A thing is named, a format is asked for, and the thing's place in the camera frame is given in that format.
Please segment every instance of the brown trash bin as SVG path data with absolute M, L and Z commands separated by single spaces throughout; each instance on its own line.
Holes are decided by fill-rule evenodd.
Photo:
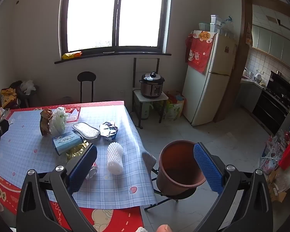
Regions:
M 206 181 L 194 159 L 194 145 L 188 140 L 176 140 L 161 151 L 157 187 L 164 195 L 175 196 Z

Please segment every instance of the window pane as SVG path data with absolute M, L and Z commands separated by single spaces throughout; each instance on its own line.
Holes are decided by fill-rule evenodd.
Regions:
M 115 0 L 69 0 L 68 51 L 112 46 Z
M 119 46 L 157 46 L 162 0 L 121 0 Z

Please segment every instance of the electric pressure cooker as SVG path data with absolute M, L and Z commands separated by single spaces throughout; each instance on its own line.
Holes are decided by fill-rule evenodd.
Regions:
M 142 75 L 141 94 L 146 98 L 158 98 L 162 93 L 164 78 L 155 72 Z

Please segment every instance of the soda can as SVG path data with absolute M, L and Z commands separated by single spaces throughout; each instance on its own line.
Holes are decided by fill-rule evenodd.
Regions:
M 91 179 L 98 171 L 98 166 L 96 164 L 96 162 L 94 162 L 91 166 L 91 169 L 89 170 L 89 173 L 86 176 L 86 180 Z

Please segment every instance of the wooden door frame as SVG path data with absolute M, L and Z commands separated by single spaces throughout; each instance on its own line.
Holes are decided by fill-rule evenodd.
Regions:
M 249 45 L 246 44 L 246 33 L 248 23 L 252 25 L 252 5 L 254 4 L 273 9 L 290 17 L 290 5 L 280 0 L 241 0 L 241 3 L 241 31 L 235 56 L 234 69 L 230 75 L 230 79 L 218 111 L 213 119 L 214 122 L 225 119 L 228 112 L 232 109 L 240 89 L 241 77 L 246 65 L 249 51 Z

